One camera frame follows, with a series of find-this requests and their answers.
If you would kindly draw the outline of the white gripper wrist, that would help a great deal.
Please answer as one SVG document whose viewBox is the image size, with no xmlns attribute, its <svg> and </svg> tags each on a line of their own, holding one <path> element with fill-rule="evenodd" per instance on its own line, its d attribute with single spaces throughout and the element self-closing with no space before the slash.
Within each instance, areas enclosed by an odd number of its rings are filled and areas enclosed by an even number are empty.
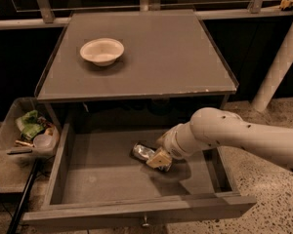
<svg viewBox="0 0 293 234">
<path fill-rule="evenodd" d="M 179 124 L 173 127 L 163 134 L 157 143 L 160 148 L 146 161 L 146 164 L 154 169 L 170 165 L 172 157 L 182 160 L 189 157 L 194 151 L 194 136 L 189 124 Z"/>
</svg>

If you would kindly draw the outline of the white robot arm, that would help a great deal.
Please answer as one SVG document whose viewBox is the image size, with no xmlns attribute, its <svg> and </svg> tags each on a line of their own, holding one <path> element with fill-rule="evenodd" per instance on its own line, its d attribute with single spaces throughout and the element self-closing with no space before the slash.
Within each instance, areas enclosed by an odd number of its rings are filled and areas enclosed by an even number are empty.
<svg viewBox="0 0 293 234">
<path fill-rule="evenodd" d="M 293 172 L 293 129 L 249 123 L 217 108 L 197 110 L 188 122 L 160 137 L 158 144 L 155 154 L 146 161 L 152 168 L 186 159 L 196 152 L 229 146 Z"/>
</svg>

